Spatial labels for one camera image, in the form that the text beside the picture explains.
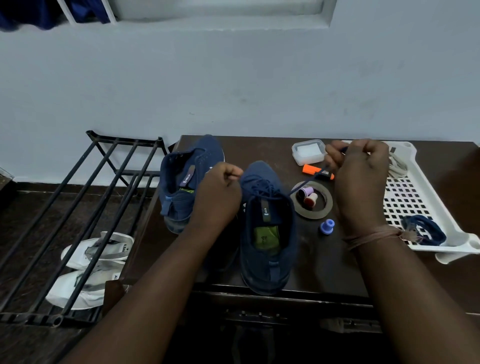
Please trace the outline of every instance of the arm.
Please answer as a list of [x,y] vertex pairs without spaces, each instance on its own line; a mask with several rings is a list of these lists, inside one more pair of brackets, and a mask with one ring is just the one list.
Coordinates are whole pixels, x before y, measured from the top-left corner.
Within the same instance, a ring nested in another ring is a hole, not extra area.
[[161,362],[198,269],[238,211],[237,179],[242,173],[238,167],[218,163],[205,175],[183,233],[63,364]]
[[[388,147],[372,140],[327,146],[326,160],[339,168],[336,201],[347,235],[365,235],[386,224],[383,196]],[[416,254],[399,238],[353,250],[382,328],[403,363],[480,363],[480,333]]]

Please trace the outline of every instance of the tape roll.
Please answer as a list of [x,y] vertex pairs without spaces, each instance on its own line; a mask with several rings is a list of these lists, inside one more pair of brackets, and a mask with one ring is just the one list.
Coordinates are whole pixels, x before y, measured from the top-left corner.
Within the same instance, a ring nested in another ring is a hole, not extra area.
[[[305,181],[297,183],[292,188],[292,190],[295,190],[298,186],[300,186],[304,182]],[[304,218],[309,218],[309,219],[312,219],[312,220],[317,220],[319,218],[324,218],[325,216],[327,216],[329,214],[330,211],[332,211],[332,207],[333,207],[333,197],[330,194],[330,191],[328,191],[328,189],[325,186],[323,186],[322,184],[320,184],[319,182],[316,182],[316,181],[309,181],[305,184],[305,186],[313,187],[315,190],[320,192],[320,194],[322,195],[322,197],[325,200],[325,207],[323,208],[323,210],[320,210],[320,211],[307,210],[301,205],[300,202],[297,201],[297,197],[295,196],[296,192],[294,192],[290,195],[290,198],[293,201],[293,206],[295,208],[295,211],[300,216],[303,216]]]

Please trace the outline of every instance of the blue plastic cap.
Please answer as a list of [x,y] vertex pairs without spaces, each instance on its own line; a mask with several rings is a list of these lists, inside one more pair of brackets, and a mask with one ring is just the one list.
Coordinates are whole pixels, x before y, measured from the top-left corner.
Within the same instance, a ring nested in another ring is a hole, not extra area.
[[333,232],[333,227],[335,226],[335,221],[332,219],[327,219],[320,224],[320,231],[325,235],[330,235]]

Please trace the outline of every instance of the white wall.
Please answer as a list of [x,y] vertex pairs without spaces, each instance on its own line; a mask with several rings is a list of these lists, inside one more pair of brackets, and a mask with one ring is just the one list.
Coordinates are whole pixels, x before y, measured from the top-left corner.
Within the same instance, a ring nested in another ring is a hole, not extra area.
[[471,0],[338,0],[329,29],[1,33],[0,166],[58,182],[88,129],[167,144],[192,133],[480,141],[479,13]]

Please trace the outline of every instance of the hand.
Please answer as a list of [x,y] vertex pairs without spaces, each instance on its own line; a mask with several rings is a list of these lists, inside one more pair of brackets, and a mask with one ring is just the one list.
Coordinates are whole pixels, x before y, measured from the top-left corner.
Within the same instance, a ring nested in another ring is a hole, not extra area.
[[242,174],[241,168],[225,162],[209,170],[198,186],[189,225],[219,235],[240,207]]
[[[348,147],[346,155],[340,150]],[[335,200],[347,236],[361,236],[386,224],[383,212],[388,176],[388,145],[378,140],[333,141],[325,161],[335,174]]]

